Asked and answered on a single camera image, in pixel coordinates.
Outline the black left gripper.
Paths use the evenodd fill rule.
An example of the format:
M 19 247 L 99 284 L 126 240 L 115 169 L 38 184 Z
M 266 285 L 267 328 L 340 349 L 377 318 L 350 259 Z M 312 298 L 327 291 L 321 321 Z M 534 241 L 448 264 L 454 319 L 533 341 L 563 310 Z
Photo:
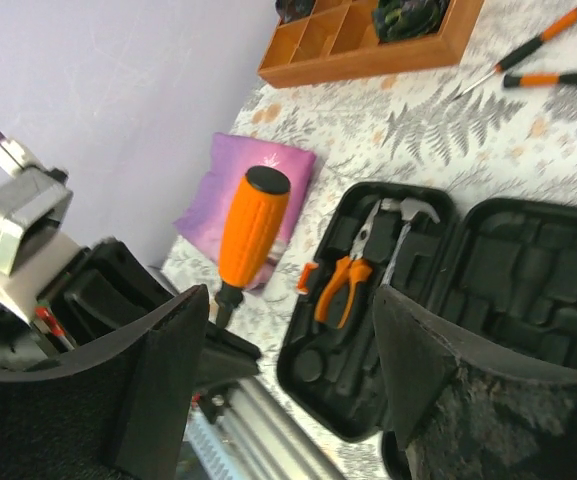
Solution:
M 38 295 L 38 324 L 71 347 L 89 343 L 173 298 L 127 246 L 108 240 L 80 250 Z M 205 392 L 259 373 L 260 350 L 241 337 L 206 327 L 195 390 Z

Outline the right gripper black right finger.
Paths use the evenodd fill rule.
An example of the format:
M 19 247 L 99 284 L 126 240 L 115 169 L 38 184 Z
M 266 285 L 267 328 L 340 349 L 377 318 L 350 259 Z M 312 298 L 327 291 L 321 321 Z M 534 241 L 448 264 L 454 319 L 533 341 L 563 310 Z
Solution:
M 415 479 L 577 479 L 577 370 L 493 343 L 391 287 L 373 324 Z

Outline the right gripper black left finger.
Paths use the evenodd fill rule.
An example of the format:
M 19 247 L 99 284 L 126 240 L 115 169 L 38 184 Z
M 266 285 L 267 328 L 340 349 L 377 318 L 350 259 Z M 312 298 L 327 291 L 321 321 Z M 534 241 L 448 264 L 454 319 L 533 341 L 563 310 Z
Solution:
M 0 370 L 0 479 L 173 478 L 208 310 L 194 286 L 84 346 Z

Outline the black plastic tool case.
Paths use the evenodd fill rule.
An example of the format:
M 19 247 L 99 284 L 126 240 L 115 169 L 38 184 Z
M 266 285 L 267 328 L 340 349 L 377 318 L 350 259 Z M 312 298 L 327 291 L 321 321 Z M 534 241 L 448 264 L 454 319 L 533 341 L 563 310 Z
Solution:
M 276 367 L 280 387 L 348 442 L 387 425 L 371 303 L 403 226 L 405 198 L 431 204 L 440 222 L 415 218 L 397 258 L 395 289 L 490 341 L 577 369 L 577 207 L 491 198 L 460 217 L 444 191 L 361 182 L 342 196 L 316 250 L 319 268 L 309 294 L 299 295 Z M 319 296 L 377 200 L 364 250 L 373 272 L 360 316 L 344 329 L 319 323 Z

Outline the large orange black screwdriver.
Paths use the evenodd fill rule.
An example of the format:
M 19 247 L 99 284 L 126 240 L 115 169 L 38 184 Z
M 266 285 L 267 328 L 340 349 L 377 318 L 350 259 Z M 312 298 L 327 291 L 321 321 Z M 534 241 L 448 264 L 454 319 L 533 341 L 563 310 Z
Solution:
M 216 325 L 226 328 L 274 244 L 290 198 L 282 172 L 253 166 L 242 177 L 228 212 L 218 257 L 221 287 Z

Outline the orange handled pliers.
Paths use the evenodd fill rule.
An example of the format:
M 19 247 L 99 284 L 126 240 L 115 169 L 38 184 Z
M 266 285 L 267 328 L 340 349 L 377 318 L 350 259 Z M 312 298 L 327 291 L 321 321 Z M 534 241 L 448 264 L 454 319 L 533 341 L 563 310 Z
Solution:
M 372 264 L 364 256 L 364 250 L 380 206 L 381 201 L 377 200 L 356 234 L 349 253 L 336 262 L 335 270 L 323 288 L 315 307 L 314 319 L 317 322 L 344 329 L 360 316 L 367 282 L 373 272 Z M 330 316 L 331 305 L 343 288 L 347 288 L 346 303 L 337 323 L 334 324 Z

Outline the orange case latch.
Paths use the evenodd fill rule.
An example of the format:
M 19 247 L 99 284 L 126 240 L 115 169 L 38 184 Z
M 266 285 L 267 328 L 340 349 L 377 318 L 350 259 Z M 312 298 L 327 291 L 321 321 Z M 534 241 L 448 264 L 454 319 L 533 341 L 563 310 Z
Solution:
M 309 278 L 313 272 L 319 268 L 318 262 L 308 262 L 304 265 L 299 280 L 296 285 L 297 292 L 300 295 L 308 295 L 310 292 Z

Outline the black handled steel hammer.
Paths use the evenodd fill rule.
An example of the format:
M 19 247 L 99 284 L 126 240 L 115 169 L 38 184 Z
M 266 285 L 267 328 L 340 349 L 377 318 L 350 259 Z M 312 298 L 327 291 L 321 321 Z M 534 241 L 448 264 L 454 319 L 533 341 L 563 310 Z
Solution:
M 399 234 L 399 237 L 397 239 L 397 242 L 396 242 L 395 248 L 393 250 L 393 253 L 391 255 L 391 258 L 390 258 L 388 265 L 387 265 L 387 267 L 384 271 L 384 274 L 382 276 L 382 279 L 380 282 L 381 286 L 386 286 L 386 285 L 391 284 L 392 277 L 393 277 L 394 270 L 395 270 L 396 263 L 397 263 L 397 258 L 399 256 L 402 245 L 403 245 L 405 239 L 407 238 L 407 236 L 408 236 L 408 234 L 412 228 L 412 223 L 415 220 L 415 218 L 417 216 L 419 216 L 420 214 L 425 214 L 435 224 L 440 222 L 440 217 L 431 204 L 429 204 L 428 202 L 422 201 L 422 200 L 415 199 L 415 198 L 405 198 L 404 200 L 402 200 L 399 203 L 399 211 L 401 213 L 403 226 L 402 226 L 402 229 L 400 231 L 400 234 Z

